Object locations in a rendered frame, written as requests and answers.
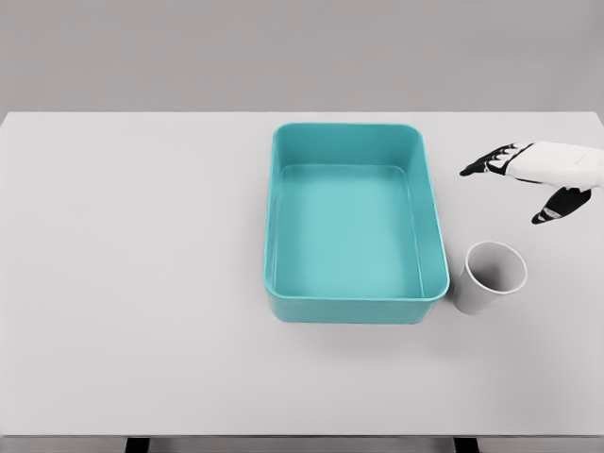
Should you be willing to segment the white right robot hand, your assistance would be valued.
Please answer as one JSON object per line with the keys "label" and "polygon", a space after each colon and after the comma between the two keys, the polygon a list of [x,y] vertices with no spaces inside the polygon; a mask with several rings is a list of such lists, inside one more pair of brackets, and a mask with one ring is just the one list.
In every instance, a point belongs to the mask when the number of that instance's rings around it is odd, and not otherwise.
{"label": "white right robot hand", "polygon": [[534,225],[562,219],[604,190],[604,150],[554,142],[509,143],[469,163],[461,176],[495,174],[556,189],[531,218]]}

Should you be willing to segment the white paper cup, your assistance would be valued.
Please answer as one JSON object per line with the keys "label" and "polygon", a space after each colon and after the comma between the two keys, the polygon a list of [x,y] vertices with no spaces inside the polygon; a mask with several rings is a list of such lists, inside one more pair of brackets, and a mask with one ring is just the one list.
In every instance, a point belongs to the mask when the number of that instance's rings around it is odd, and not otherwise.
{"label": "white paper cup", "polygon": [[478,315],[519,292],[527,280],[527,264],[514,248],[495,241],[475,243],[466,253],[452,300],[462,313]]}

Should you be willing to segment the teal rectangular plastic basket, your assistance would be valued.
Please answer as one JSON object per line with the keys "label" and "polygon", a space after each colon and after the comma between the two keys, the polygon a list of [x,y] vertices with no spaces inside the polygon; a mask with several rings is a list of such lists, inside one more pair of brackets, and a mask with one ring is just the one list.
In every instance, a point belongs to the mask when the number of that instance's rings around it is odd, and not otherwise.
{"label": "teal rectangular plastic basket", "polygon": [[262,278],[284,322],[423,321],[446,295],[450,273],[421,132],[380,123],[279,126]]}

